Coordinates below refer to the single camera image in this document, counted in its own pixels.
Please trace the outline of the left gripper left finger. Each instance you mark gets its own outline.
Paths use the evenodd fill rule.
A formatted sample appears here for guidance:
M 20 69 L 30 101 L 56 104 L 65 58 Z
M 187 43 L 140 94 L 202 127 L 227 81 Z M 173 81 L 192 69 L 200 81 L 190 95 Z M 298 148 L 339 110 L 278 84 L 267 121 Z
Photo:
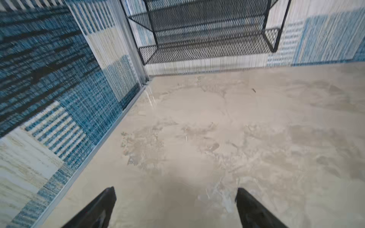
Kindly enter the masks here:
M 62 228 L 107 228 L 116 201 L 115 188 L 108 187 Z

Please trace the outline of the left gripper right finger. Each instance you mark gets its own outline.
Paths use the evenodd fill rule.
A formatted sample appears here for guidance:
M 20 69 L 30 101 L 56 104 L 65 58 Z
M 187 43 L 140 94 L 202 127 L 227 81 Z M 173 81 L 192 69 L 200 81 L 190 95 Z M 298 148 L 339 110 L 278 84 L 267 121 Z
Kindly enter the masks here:
M 243 228 L 288 228 L 244 188 L 238 188 L 235 202 Z

